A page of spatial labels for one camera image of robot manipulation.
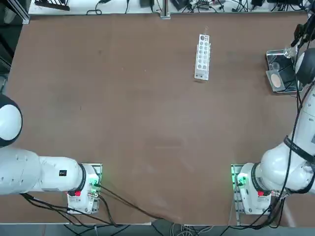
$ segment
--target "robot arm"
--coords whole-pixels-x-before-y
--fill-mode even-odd
[[[20,135],[22,123],[17,104],[0,94],[0,195],[67,192],[69,208],[87,214],[97,212],[98,192],[93,184],[100,183],[101,165],[80,164],[67,157],[38,156],[8,147]]]
[[[303,85],[315,80],[315,48],[297,60],[296,78]],[[260,163],[247,163],[238,174],[238,185],[246,214],[262,214],[269,207],[272,192],[280,192],[288,169],[292,133],[277,147],[264,153]],[[315,194],[315,87],[305,99],[297,121],[294,148],[285,184],[290,192]]]

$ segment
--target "table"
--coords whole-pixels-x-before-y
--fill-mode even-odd
[[[24,115],[14,145],[101,162],[103,185],[173,222],[226,225],[230,165],[259,161],[293,127],[295,100],[271,93],[264,55],[288,45],[305,20],[291,13],[32,19],[7,87]],[[195,50],[204,32],[212,43],[210,79],[198,83]],[[64,193],[36,196],[66,204]],[[151,220],[106,199],[118,223]],[[8,212],[0,222],[64,222],[20,196],[0,200]],[[283,224],[315,226],[314,203],[310,195],[290,197]],[[105,219],[105,208],[98,215]]]

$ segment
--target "cable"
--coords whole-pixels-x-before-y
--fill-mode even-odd
[[[275,5],[275,7],[274,7],[274,8],[272,8],[270,11],[275,10],[275,9],[276,9],[276,7],[278,6],[278,4],[279,4],[279,0],[277,0],[277,3],[276,3],[276,5]]]
[[[225,12],[225,10],[224,10],[224,6],[222,5],[222,3],[221,3],[221,1],[220,1],[220,0],[218,0],[218,3],[220,4],[221,9],[223,10],[223,12]]]
[[[71,221],[68,217],[62,215],[61,212],[62,212],[62,213],[65,213],[65,214],[67,214],[67,215],[70,215],[70,216],[72,216],[73,218],[75,218],[75,219],[80,223],[81,226],[84,226],[84,227],[86,227],[86,228],[92,228],[92,227],[93,227],[93,226],[87,226],[87,225],[83,224],[75,215],[70,214],[70,213],[68,213],[68,212],[66,212],[66,211],[58,210],[58,209],[55,209],[55,208],[53,208],[53,207],[41,206],[41,205],[38,205],[38,204],[35,204],[35,203],[31,202],[31,200],[27,199],[26,197],[24,197],[24,198],[25,198],[26,201],[28,201],[30,204],[32,204],[32,205],[35,206],[35,207],[43,208],[43,209],[48,209],[48,210],[52,210],[52,211],[57,212],[58,214],[60,214],[63,218],[65,218],[67,221],[69,221],[69,222],[70,222],[71,224],[73,224],[73,225],[76,225],[76,224],[75,224],[73,221]]]
[[[155,216],[155,215],[152,215],[152,214],[146,212],[145,210],[143,210],[143,209],[137,207],[136,205],[132,204],[131,202],[128,202],[127,200],[123,199],[122,197],[120,197],[119,195],[117,195],[116,193],[114,193],[113,191],[111,191],[111,190],[105,188],[104,186],[102,186],[102,185],[100,185],[100,184],[97,184],[97,183],[96,183],[96,184],[94,184],[94,186],[100,187],[100,188],[106,190],[107,192],[111,193],[111,194],[114,195],[115,197],[119,198],[121,201],[123,201],[123,202],[125,202],[126,204],[128,204],[130,207],[133,207],[133,208],[137,209],[138,211],[142,212],[143,214],[145,214],[145,215],[147,215],[147,216],[149,216],[149,217],[152,217],[152,218],[155,218],[155,219],[163,219],[163,218],[161,218],[161,217],[158,217],[158,216]]]
[[[102,222],[102,223],[105,223],[105,224],[110,225],[109,222],[104,221],[104,220],[102,220],[102,219],[100,219],[100,218],[98,218],[98,217],[94,217],[94,216],[91,216],[91,215],[89,215],[89,214],[86,214],[86,213],[84,213],[84,212],[82,212],[82,211],[79,211],[79,210],[76,210],[76,209],[73,209],[73,208],[69,208],[69,207],[65,207],[65,206],[53,205],[53,204],[50,204],[50,203],[47,203],[47,202],[44,202],[44,201],[35,199],[32,195],[27,194],[27,193],[21,194],[21,195],[22,195],[25,199],[27,199],[27,200],[34,201],[34,202],[37,202],[37,203],[40,203],[40,204],[43,204],[43,205],[46,205],[46,206],[52,207],[52,208],[60,208],[60,209],[65,209],[65,210],[67,210],[67,211],[69,211],[69,210],[75,211],[75,212],[78,212],[78,213],[80,213],[80,214],[82,214],[82,215],[84,215],[84,216],[87,216],[87,217],[91,218],[91,219],[98,220],[98,221],[100,221],[100,222]]]
[[[158,7],[159,7],[159,10],[160,11],[162,11],[162,8],[161,8],[161,6],[160,6],[160,4],[159,4],[159,1],[157,0],[157,5],[158,5]]]
[[[127,11],[128,11],[128,7],[129,7],[129,0],[127,0],[127,7],[126,7],[126,11],[125,11],[125,14],[127,14]]]
[[[104,199],[101,195],[99,195],[98,197],[99,197],[99,198],[101,199],[101,201],[105,204],[105,207],[106,207],[106,210],[107,210],[107,214],[108,214],[108,218],[109,218],[110,223],[112,223],[115,227],[121,227],[121,226],[117,225],[117,224],[115,223],[115,221],[113,220],[113,217],[112,217],[112,215],[111,215],[111,213],[110,213],[108,204],[107,204],[107,202],[105,201],[105,199]]]
[[[241,0],[240,1],[236,1],[236,0],[231,0],[231,1],[234,1],[234,2],[236,2],[236,3],[239,3],[241,6],[242,6],[242,8],[244,9],[244,11],[246,11],[246,8],[245,8],[245,6],[243,5],[243,4],[241,4]]]
[[[210,9],[214,9],[214,7],[212,7],[212,6],[209,6],[209,8]],[[214,11],[217,13],[217,10],[214,9]]]
[[[103,228],[103,227],[107,227],[107,226],[111,226],[111,225],[100,225],[100,226],[97,226],[97,228]],[[78,236],[81,236],[82,234],[84,234],[84,233],[86,233],[88,231],[91,231],[93,229],[94,229],[94,226],[93,226],[93,228],[90,228],[90,229],[82,231],[81,233],[78,234]]]
[[[100,0],[98,1],[98,3],[95,5],[95,10],[88,10],[87,11],[87,15],[90,13],[90,12],[95,12],[96,15],[101,15],[102,14],[102,11],[100,9],[97,9],[97,6],[102,3],[104,0]]]
[[[131,225],[127,225],[126,227],[124,227],[123,229],[121,229],[121,230],[119,230],[119,231],[117,231],[116,233],[113,233],[112,235],[110,235],[110,236],[115,236],[115,235],[117,235],[117,234],[119,234],[120,232],[122,232],[122,231],[124,231],[125,229],[127,229],[128,227],[130,227]]]
[[[156,232],[158,232],[159,235],[164,236],[164,235],[156,228],[156,226],[155,226],[153,223],[151,223],[151,226],[153,227],[153,229],[155,229]]]
[[[75,235],[79,235],[77,232],[75,232],[74,230],[72,230],[72,229],[70,229],[67,225],[63,225],[63,226],[65,226],[68,230],[70,230],[71,232],[73,232]]]

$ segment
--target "metal frame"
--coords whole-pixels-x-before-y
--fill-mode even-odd
[[[18,0],[7,0],[7,2],[11,5],[14,12],[22,18],[23,20],[22,24],[25,25],[25,24],[30,23],[30,15],[22,7],[22,5],[19,3]]]
[[[163,0],[163,7],[160,17],[162,19],[171,19],[171,14],[168,12],[168,0]]]
[[[240,173],[243,164],[231,164],[232,173],[232,183],[233,183],[233,194],[234,194],[234,204],[235,204],[235,214],[236,214],[236,224],[241,225],[240,213],[244,213],[244,207],[242,203],[242,197],[237,185],[237,176]]]

